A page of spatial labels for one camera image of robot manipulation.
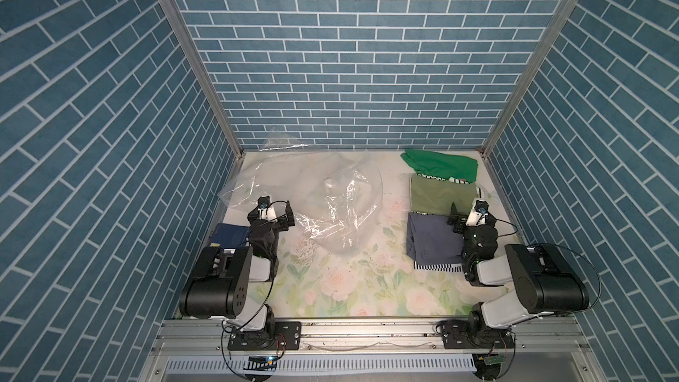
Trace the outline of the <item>olive green garment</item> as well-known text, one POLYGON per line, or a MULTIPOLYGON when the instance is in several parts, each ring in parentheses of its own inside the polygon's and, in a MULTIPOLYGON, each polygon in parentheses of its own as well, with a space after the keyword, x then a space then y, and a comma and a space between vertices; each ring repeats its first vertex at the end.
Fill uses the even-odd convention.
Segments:
POLYGON ((461 214, 469 214, 479 198, 475 183, 454 183, 415 175, 410 180, 410 210, 420 214, 447 216, 452 206, 461 214))

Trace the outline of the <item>clear plastic vacuum bag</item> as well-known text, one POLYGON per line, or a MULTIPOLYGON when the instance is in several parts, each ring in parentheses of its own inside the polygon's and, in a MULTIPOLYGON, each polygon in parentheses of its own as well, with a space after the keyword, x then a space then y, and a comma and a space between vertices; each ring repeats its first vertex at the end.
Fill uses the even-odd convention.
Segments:
POLYGON ((377 226, 383 182, 367 152, 316 150, 297 135, 273 132, 219 193, 237 212, 254 209, 261 196, 277 208, 289 201, 304 238, 351 256, 377 226))

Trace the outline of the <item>black white striped garment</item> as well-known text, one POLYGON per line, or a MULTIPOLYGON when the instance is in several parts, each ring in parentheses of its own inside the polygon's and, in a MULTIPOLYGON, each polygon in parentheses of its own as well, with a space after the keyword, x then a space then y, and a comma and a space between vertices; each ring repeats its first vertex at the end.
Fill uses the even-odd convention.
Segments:
POLYGON ((430 179, 430 180, 447 181, 447 182, 456 183, 456 184, 466 184, 467 185, 467 184, 476 183, 474 180, 469 181, 469 180, 466 180, 466 179, 457 179, 457 178, 454 178, 454 177, 444 178, 444 177, 439 177, 439 176, 435 176, 435 175, 428 175, 428 174, 424 174, 424 173, 417 173, 417 176, 422 177, 422 178, 426 178, 426 179, 430 179))

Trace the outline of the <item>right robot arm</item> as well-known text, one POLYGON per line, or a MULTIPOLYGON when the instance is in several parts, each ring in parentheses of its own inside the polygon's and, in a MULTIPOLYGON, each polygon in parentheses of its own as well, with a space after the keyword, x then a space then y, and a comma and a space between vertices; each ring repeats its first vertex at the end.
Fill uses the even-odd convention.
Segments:
POLYGON ((488 349, 516 346, 514 326, 555 315, 585 311, 590 297, 585 284, 559 248, 553 244, 507 244, 497 253, 499 220, 488 203, 475 200, 468 215, 454 205, 448 224, 463 236, 462 272, 477 288, 514 288, 490 302, 479 302, 466 319, 444 321, 439 326, 444 348, 488 349))

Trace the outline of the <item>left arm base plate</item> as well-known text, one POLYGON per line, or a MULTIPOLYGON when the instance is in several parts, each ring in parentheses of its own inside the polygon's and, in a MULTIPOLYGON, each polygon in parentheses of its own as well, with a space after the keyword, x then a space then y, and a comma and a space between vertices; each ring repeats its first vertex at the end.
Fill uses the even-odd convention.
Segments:
POLYGON ((266 323, 258 331, 231 334, 228 339, 230 351, 258 351, 271 349, 298 350, 302 336, 300 321, 274 321, 266 323))

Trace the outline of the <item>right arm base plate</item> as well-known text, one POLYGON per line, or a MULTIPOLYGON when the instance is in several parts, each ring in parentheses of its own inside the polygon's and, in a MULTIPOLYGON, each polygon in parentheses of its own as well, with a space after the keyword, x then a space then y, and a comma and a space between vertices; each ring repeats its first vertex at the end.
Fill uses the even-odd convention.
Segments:
POLYGON ((516 346, 514 334, 505 329, 473 328, 468 321, 445 320, 435 325, 445 349, 511 349, 516 346))

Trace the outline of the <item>navy blue garment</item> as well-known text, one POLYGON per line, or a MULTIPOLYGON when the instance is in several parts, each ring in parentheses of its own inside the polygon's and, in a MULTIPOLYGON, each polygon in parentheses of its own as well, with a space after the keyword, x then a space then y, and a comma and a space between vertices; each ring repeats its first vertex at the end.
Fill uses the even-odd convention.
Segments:
POLYGON ((418 265, 460 265, 463 235, 447 224, 447 217, 410 212, 406 255, 418 265))

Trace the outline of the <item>blue white striped garment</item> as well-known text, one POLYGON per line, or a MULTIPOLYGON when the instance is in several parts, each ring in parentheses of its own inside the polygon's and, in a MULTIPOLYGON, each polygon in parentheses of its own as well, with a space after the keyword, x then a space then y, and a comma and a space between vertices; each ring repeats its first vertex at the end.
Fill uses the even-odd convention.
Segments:
POLYGON ((423 265, 421 263, 415 262, 414 269, 417 271, 427 271, 427 272, 460 273, 463 272, 463 265, 462 264, 423 265))

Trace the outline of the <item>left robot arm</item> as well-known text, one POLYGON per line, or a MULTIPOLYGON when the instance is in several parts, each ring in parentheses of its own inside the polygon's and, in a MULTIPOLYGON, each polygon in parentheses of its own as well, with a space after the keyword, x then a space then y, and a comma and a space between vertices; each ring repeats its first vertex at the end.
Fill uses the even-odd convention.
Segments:
POLYGON ((272 284, 279 267, 279 235, 295 226, 289 201, 257 200, 247 226, 219 223, 200 252, 180 295, 185 318, 220 319, 230 334, 274 336, 268 300, 249 297, 254 284, 272 284))

